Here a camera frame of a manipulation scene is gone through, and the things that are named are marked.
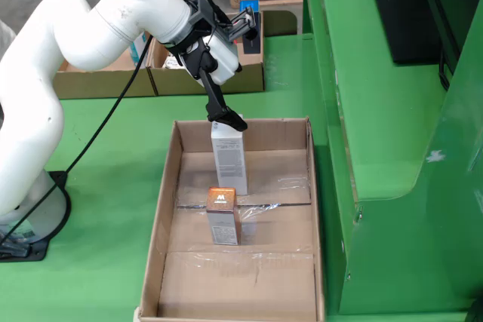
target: plastic wrap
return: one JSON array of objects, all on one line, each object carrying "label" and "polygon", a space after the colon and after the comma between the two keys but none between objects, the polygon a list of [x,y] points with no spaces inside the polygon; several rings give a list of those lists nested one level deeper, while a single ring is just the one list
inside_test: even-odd
[{"label": "plastic wrap", "polygon": [[[239,206],[298,205],[310,201],[306,150],[245,153],[248,195],[237,195]],[[203,207],[208,188],[218,186],[211,152],[185,153],[177,191],[178,207]]]},{"label": "plastic wrap", "polygon": [[169,241],[170,252],[311,253],[306,150],[246,152],[249,195],[237,195],[238,246],[214,244],[206,213],[208,188],[217,186],[214,155],[184,153]]}]

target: robotic arm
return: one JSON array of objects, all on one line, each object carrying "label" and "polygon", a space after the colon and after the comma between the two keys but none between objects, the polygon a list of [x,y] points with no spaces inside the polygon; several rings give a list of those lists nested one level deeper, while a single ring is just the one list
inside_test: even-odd
[{"label": "robotic arm", "polygon": [[241,70],[233,40],[254,28],[253,13],[221,23],[206,0],[100,0],[92,9],[85,0],[43,0],[0,62],[0,226],[9,216],[19,219],[15,208],[45,179],[62,137],[52,80],[64,58],[80,69],[102,69],[146,30],[205,87],[210,121],[246,129],[220,85]]}]

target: cardboard tray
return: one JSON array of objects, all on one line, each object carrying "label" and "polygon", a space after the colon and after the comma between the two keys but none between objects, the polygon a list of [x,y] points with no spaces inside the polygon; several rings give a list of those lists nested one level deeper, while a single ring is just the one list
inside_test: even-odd
[{"label": "cardboard tray", "polygon": [[[236,73],[222,86],[226,94],[262,92],[263,79],[263,13],[261,17],[261,53],[244,54],[242,43],[238,45],[238,58],[243,71]],[[185,69],[166,69],[168,51],[153,39],[146,55],[145,69],[140,69],[136,81],[126,97],[153,97],[175,94],[205,94],[205,89]],[[113,64],[95,72],[77,69],[64,61],[54,78],[54,89],[60,99],[118,97],[128,83],[134,64],[126,50]]]},{"label": "cardboard tray", "polygon": [[324,320],[308,119],[248,120],[247,172],[258,182],[238,200],[240,246],[211,241],[203,209],[217,185],[210,133],[207,121],[174,123],[139,320]]}]

